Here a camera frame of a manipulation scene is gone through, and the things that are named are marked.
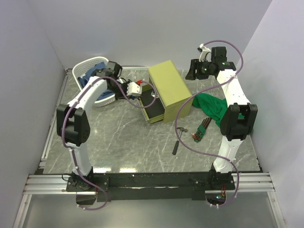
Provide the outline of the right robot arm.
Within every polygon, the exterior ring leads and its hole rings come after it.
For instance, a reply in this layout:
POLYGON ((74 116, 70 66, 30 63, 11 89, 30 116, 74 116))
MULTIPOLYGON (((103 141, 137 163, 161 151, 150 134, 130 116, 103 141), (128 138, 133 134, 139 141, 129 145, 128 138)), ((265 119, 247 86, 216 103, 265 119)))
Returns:
POLYGON ((220 121, 219 128, 223 138, 219 156, 213 162, 212 168, 219 173, 229 173, 233 170, 231 162, 240 145, 253 130, 258 108, 244 94, 235 64, 228 61, 225 47, 208 48, 201 44, 198 51, 200 57, 191 60, 185 79, 202 80, 214 76, 221 84, 227 110, 220 121))

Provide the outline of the olive green tool chest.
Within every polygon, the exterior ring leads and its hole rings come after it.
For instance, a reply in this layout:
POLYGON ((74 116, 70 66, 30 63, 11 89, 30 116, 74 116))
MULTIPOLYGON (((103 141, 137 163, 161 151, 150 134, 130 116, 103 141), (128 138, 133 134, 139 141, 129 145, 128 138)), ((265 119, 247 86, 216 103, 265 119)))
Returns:
POLYGON ((150 85, 143 85, 142 97, 139 100, 141 106, 149 105, 156 97, 152 106, 142 110, 146 120, 151 124, 158 121, 168 123, 176 118, 186 117, 190 113, 192 100, 181 110, 180 107, 192 93, 174 63, 170 60, 159 63, 149 67, 148 72, 149 82, 153 84, 157 94, 150 85))

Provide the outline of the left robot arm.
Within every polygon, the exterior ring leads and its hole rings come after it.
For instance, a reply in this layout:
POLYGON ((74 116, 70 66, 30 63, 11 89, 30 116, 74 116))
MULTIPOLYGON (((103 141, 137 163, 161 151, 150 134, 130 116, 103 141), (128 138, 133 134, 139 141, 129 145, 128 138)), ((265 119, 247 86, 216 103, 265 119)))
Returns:
POLYGON ((62 138, 63 145, 70 150, 74 163, 73 173, 81 175, 78 178, 78 186, 88 191, 94 187, 95 180, 89 174, 92 165, 88 158, 86 141, 90 135, 88 113, 101 95, 104 101, 110 102, 122 98, 122 91, 126 92, 127 81, 119 81, 122 67, 116 62, 108 62, 106 66, 95 67, 90 70, 89 76, 79 79, 83 88, 68 104, 60 104, 57 107, 57 134, 62 138))

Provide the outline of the black handled hammer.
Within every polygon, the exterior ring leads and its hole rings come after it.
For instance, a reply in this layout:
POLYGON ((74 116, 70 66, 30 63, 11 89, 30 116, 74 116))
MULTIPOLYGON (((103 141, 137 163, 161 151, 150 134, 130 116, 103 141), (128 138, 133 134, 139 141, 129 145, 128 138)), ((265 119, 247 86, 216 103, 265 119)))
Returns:
MULTIPOLYGON (((188 129, 186 128, 183 128, 183 127, 178 127, 177 128, 179 130, 179 137, 181 137, 182 133, 183 132, 187 132, 188 129)), ((178 147, 179 147, 179 140, 176 141, 175 145, 174 145, 174 148, 173 148, 173 151, 172 151, 172 154, 173 155, 176 155, 177 154, 177 150, 178 150, 178 147)))

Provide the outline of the hex key set green holder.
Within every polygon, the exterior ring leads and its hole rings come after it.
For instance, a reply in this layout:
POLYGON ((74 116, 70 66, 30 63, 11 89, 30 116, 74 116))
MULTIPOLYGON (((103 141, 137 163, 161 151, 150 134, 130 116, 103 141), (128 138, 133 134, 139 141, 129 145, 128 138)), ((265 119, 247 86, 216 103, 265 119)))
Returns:
POLYGON ((211 120, 212 119, 210 117, 204 118, 202 123, 197 128, 197 131, 195 133, 191 134, 192 138, 194 139, 194 141, 196 143, 199 143, 202 140, 203 136, 206 133, 206 129, 209 126, 211 120))

